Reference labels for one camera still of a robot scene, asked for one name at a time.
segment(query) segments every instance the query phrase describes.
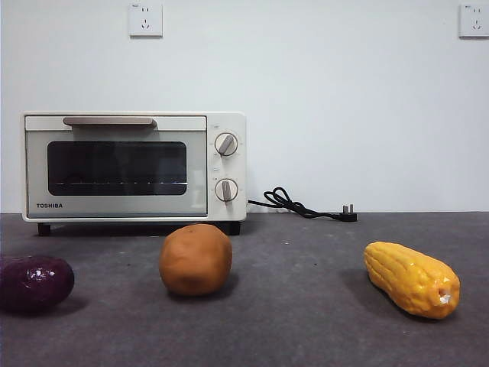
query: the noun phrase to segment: oven door handle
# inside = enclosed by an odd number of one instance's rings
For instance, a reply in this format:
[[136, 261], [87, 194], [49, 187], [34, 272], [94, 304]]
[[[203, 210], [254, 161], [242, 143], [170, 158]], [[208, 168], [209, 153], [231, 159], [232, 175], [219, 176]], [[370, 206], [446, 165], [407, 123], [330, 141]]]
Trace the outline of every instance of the oven door handle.
[[63, 123], [68, 126], [156, 126], [156, 121], [152, 117], [134, 116], [70, 116], [63, 118]]

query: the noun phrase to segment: oven door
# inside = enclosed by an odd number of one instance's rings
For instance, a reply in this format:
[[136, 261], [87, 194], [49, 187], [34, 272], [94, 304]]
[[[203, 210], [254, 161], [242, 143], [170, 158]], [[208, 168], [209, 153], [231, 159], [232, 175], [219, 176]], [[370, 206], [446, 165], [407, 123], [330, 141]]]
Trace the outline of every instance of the oven door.
[[[153, 117], [148, 125], [28, 119], [28, 218], [207, 216], [205, 117]], [[64, 131], [40, 129], [60, 122]]]

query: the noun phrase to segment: power cord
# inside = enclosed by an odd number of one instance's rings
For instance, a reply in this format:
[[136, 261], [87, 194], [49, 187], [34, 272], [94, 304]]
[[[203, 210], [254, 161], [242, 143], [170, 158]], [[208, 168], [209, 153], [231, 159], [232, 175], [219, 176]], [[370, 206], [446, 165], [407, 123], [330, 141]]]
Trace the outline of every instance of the power cord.
[[353, 204], [350, 207], [344, 205], [342, 213], [320, 213], [314, 210], [307, 209], [302, 203], [298, 201], [292, 201], [289, 194], [282, 187], [275, 187], [273, 191], [265, 191], [263, 193], [265, 199], [272, 202], [272, 204], [260, 203], [259, 201], [248, 200], [250, 204], [266, 206], [267, 208], [284, 208], [291, 210], [300, 216], [307, 219], [318, 218], [320, 216], [327, 216], [332, 219], [340, 220], [342, 222], [356, 222], [357, 213], [353, 212]]

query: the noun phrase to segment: toaster oven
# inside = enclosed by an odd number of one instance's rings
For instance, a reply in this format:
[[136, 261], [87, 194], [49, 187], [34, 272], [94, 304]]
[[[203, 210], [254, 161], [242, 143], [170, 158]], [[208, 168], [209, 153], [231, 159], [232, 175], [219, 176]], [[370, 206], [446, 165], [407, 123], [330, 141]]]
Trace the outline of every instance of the toaster oven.
[[26, 112], [23, 218], [228, 222], [246, 217], [246, 118], [237, 112]]

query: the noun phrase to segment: yellow corn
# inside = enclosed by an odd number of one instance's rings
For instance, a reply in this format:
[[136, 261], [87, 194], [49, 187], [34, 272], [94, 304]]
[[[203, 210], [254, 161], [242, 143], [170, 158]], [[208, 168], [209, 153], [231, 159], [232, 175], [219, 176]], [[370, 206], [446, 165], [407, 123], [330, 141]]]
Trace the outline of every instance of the yellow corn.
[[372, 283], [403, 310], [442, 319], [458, 305], [460, 280], [445, 263], [392, 242], [373, 242], [364, 250]]

